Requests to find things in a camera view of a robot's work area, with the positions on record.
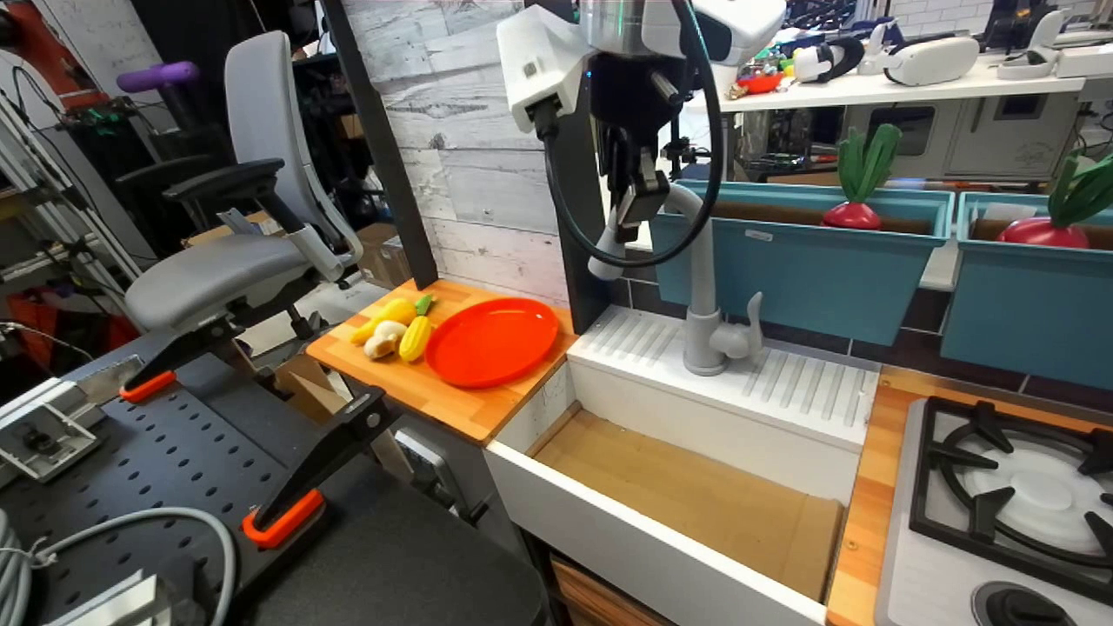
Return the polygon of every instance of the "kitchen counter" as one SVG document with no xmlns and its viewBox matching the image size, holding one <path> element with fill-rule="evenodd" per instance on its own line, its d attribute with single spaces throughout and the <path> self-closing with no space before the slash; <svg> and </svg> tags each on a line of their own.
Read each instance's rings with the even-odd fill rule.
<svg viewBox="0 0 1113 626">
<path fill-rule="evenodd" d="M 829 621 L 834 626 L 875 626 L 878 591 L 883 583 L 883 556 L 891 531 L 891 504 L 901 466 L 904 443 L 904 415 L 921 396 L 949 396 L 949 400 L 991 400 L 999 410 L 1090 430 L 1082 410 L 1064 407 L 1033 407 L 1033 400 L 1016 400 L 1010 393 L 937 380 L 909 369 L 887 369 L 878 385 L 869 436 L 856 478 L 856 491 L 847 516 L 842 545 L 834 556 L 831 596 L 829 596 Z"/>
<path fill-rule="evenodd" d="M 471 308 L 484 298 L 499 298 L 505 293 L 487 293 L 463 283 L 434 283 L 424 287 L 434 296 L 433 325 L 447 325 L 460 308 Z M 363 384 L 363 385 L 383 385 L 395 400 L 407 403 L 411 410 L 487 445 L 513 418 L 516 410 L 549 380 L 549 371 L 564 360 L 564 350 L 576 340 L 566 313 L 552 308 L 564 325 L 560 344 L 549 354 L 547 364 L 538 364 L 534 377 L 496 385 L 496 389 L 457 389 L 441 384 L 427 360 L 403 364 L 403 360 L 373 360 L 363 354 L 363 344 L 351 340 L 351 335 L 376 313 L 376 307 L 391 298 L 416 298 L 416 283 L 385 293 L 369 308 L 356 313 L 340 327 L 329 329 L 320 340 L 311 344 L 311 358 Z"/>
</svg>

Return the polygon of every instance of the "gray chair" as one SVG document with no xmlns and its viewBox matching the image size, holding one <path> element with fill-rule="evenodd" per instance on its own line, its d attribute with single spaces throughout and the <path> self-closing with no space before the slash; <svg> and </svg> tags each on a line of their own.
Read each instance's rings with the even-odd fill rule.
<svg viewBox="0 0 1113 626">
<path fill-rule="evenodd" d="M 225 102 L 238 167 L 181 181 L 164 197 L 220 211 L 235 233 L 164 256 L 127 293 L 140 329 L 177 335 L 129 389 L 282 308 L 301 335 L 315 335 L 293 301 L 320 279 L 346 283 L 359 272 L 363 245 L 315 169 L 282 30 L 231 53 Z M 272 211 L 282 236 L 259 233 L 244 210 Z"/>
</svg>

